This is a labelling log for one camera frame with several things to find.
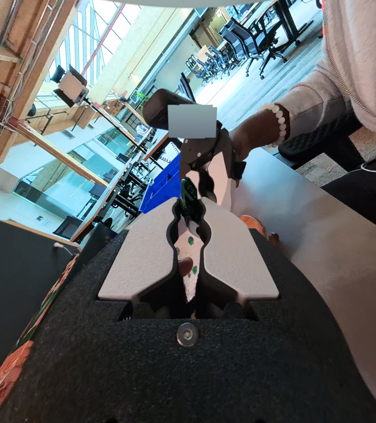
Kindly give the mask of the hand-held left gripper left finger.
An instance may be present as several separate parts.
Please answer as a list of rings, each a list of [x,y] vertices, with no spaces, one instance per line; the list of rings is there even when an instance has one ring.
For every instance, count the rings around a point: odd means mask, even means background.
[[[175,249],[178,198],[142,214],[128,230],[99,292],[101,300],[176,303],[180,274]]]

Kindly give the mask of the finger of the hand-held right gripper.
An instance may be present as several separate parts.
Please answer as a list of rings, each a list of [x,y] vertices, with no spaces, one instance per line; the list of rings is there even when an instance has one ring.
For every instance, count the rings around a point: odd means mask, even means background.
[[[234,180],[227,175],[223,153],[218,153],[199,170],[199,195],[232,212]]]
[[[180,161],[180,180],[190,179],[196,188],[197,198],[205,197],[205,164],[192,169],[191,166]]]

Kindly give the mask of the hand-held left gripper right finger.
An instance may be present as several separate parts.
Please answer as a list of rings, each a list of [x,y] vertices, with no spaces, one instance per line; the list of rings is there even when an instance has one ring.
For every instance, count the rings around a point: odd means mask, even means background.
[[[247,225],[202,199],[201,294],[214,303],[276,299],[279,290]]]

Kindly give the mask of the long dark green brick leaf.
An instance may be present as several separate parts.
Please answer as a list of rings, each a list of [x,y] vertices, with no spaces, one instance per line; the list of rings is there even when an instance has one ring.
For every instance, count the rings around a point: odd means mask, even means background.
[[[197,198],[197,190],[190,178],[186,177],[181,180],[180,192],[181,215],[185,221],[199,222],[199,202]]]

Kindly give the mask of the peach toy brick flowerpot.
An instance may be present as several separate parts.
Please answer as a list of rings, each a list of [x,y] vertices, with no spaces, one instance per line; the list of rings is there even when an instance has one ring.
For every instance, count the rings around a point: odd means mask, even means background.
[[[257,230],[276,248],[280,249],[280,238],[275,232],[268,232],[265,226],[256,218],[249,215],[239,215],[238,218],[244,222],[249,229]]]

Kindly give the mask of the person's right forearm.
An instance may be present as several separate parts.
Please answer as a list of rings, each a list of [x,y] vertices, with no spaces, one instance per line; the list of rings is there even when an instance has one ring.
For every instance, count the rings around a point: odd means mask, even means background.
[[[341,93],[326,55],[275,104],[287,112],[286,140],[311,133],[353,112],[351,101]]]

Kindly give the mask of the grey desk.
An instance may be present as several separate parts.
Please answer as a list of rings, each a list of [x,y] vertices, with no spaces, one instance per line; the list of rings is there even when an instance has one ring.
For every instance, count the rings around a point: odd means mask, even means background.
[[[246,159],[233,212],[280,236],[325,300],[376,398],[376,225],[262,148]]]

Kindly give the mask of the black legged office desk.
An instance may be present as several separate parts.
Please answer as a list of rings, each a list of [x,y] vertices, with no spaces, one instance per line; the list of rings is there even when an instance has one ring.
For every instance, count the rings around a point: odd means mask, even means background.
[[[287,36],[287,42],[279,46],[279,50],[281,52],[285,51],[292,44],[298,46],[301,43],[299,39],[300,35],[302,35],[314,22],[314,20],[312,19],[307,23],[303,24],[300,28],[297,28],[291,15],[288,2],[285,0],[259,1],[258,5],[260,12],[258,19],[260,19],[271,7],[275,8],[276,15],[278,16],[281,25],[284,29],[284,32]]]

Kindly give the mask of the person's right hand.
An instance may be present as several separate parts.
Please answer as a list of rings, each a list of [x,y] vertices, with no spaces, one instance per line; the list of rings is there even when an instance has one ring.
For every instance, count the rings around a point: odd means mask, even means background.
[[[230,131],[235,160],[242,162],[251,150],[284,140],[289,126],[281,129],[281,125],[285,124],[286,117],[286,110],[274,105],[260,110]]]

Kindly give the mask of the blue plastic bin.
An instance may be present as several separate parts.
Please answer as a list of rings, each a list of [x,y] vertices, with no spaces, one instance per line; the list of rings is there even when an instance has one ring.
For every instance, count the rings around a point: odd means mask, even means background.
[[[154,178],[145,191],[139,212],[146,214],[171,198],[180,198],[180,158],[181,153]]]

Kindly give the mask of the black computer monitor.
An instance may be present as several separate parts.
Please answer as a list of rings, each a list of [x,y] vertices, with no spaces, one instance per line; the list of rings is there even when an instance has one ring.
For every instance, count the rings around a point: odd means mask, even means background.
[[[179,97],[178,104],[195,104],[196,99],[189,85],[189,80],[185,77],[184,73],[181,73],[180,82],[178,85]]]

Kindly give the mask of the black office chair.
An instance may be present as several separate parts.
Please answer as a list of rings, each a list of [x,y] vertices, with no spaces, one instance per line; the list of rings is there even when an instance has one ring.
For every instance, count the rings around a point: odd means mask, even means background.
[[[325,154],[345,171],[354,171],[365,161],[349,136],[361,127],[362,124],[355,114],[350,113],[313,132],[284,142],[272,155],[296,170],[317,156]]]

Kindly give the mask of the row of black office chairs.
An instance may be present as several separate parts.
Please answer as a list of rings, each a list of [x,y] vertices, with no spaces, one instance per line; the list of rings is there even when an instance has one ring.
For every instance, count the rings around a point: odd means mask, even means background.
[[[276,36],[282,26],[281,21],[266,27],[264,17],[253,23],[254,30],[247,28],[235,19],[231,19],[223,27],[223,40],[229,52],[224,54],[221,50],[212,49],[212,53],[206,53],[206,59],[196,59],[196,65],[191,69],[197,79],[205,84],[223,74],[230,75],[230,71],[241,65],[243,60],[249,60],[245,69],[245,76],[249,77],[250,67],[254,61],[262,60],[259,67],[259,78],[265,78],[264,70],[270,59],[280,58],[283,63],[287,62],[282,54],[282,47],[277,46],[279,38]]]

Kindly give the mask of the person's dark trousers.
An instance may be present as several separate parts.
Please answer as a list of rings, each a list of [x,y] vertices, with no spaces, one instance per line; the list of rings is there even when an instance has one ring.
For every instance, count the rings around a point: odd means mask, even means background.
[[[366,168],[376,171],[376,159]],[[376,225],[376,173],[354,170],[321,188]]]

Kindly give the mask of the studio light panel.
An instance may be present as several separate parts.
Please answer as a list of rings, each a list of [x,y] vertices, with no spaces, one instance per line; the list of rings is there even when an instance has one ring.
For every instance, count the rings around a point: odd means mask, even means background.
[[[80,105],[87,100],[89,88],[86,79],[72,66],[67,71],[57,66],[53,77],[50,79],[57,84],[53,93],[61,99],[69,108]]]

